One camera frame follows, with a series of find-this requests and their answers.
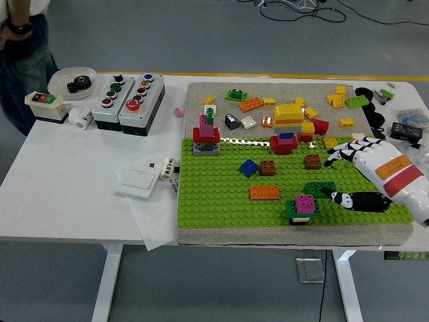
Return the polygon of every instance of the table leg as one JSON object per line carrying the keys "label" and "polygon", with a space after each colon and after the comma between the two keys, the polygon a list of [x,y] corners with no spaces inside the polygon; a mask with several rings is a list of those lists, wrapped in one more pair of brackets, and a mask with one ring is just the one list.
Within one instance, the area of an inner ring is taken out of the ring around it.
{"label": "table leg", "polygon": [[348,322],[363,322],[361,307],[357,298],[355,282],[351,273],[349,257],[355,250],[333,250],[336,274],[340,283],[341,296]]}
{"label": "table leg", "polygon": [[116,276],[121,261],[123,245],[103,244],[107,251],[105,269],[101,277],[99,294],[95,303],[93,322],[107,322],[115,291]]}

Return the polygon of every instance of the yellow floor stripe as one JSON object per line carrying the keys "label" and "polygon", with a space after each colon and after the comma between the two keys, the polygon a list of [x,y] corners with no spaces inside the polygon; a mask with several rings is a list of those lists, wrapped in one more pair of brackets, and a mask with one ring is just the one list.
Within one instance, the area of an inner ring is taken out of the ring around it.
{"label": "yellow floor stripe", "polygon": [[[109,72],[101,74],[139,74],[140,72]],[[255,78],[294,78],[294,79],[345,79],[362,81],[429,82],[429,76],[371,76],[371,75],[327,75],[327,74],[235,74],[227,72],[153,72],[171,76],[216,76],[216,77],[255,77]]]}

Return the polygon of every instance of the gray floor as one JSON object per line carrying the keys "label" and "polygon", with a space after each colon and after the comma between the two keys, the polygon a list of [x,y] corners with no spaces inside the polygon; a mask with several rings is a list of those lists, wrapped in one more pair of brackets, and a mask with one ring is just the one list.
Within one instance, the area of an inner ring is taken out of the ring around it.
{"label": "gray floor", "polygon": [[[429,23],[425,0],[343,0],[381,21]],[[53,0],[51,50],[60,68],[429,76],[429,27],[379,25],[337,1],[342,24],[270,21],[233,0]],[[284,5],[265,9],[295,17]],[[332,12],[324,13],[334,18]],[[426,82],[411,82],[429,106]],[[24,137],[0,114],[0,182]],[[295,257],[324,252],[126,246],[110,321],[317,321],[321,285],[297,282]],[[328,253],[322,321],[345,321]],[[97,245],[0,243],[0,320],[90,321],[105,251]],[[364,321],[425,321],[429,262],[351,258]]]}

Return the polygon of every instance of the white table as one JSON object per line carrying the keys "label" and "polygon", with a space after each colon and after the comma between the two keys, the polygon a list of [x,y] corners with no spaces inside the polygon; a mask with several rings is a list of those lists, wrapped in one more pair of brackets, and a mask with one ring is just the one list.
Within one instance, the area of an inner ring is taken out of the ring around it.
{"label": "white table", "polygon": [[[75,105],[99,102],[110,79],[111,75],[99,74],[94,92],[74,102]],[[175,118],[173,109],[184,108],[189,83],[347,83],[354,87],[388,89],[387,82],[363,80],[202,76],[165,76],[164,80],[166,96],[149,136],[99,130],[94,122],[86,131],[80,131],[67,121],[62,125],[37,121],[0,186],[0,240],[97,243],[108,251],[93,321],[108,319],[122,245],[144,244],[127,201],[114,190],[117,182],[114,169],[163,151],[180,150],[183,121]],[[426,110],[411,84],[395,84],[393,101],[382,107],[374,100],[377,111],[385,115],[387,134],[389,125],[395,121],[395,111],[410,106]],[[171,224],[175,225],[174,203],[169,216]],[[415,223],[413,226],[413,236],[402,246],[356,249],[429,251],[429,231]],[[348,320],[362,321],[348,261],[353,252],[334,248]]]}

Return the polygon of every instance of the white plate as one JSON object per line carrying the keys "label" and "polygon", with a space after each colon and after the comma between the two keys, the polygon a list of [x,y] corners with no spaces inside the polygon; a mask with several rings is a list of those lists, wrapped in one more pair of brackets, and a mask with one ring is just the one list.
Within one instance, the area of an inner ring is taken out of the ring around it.
{"label": "white plate", "polygon": [[[67,89],[68,83],[73,83],[74,79],[77,76],[86,75],[89,76],[91,80],[91,86],[89,89],[83,91],[78,91],[74,94],[69,93]],[[74,67],[74,68],[63,68],[56,72],[49,84],[48,91],[53,94],[53,96],[62,95],[64,100],[73,100],[73,99],[83,99],[90,95],[94,90],[95,79],[97,78],[97,73],[95,70],[87,67]]]}

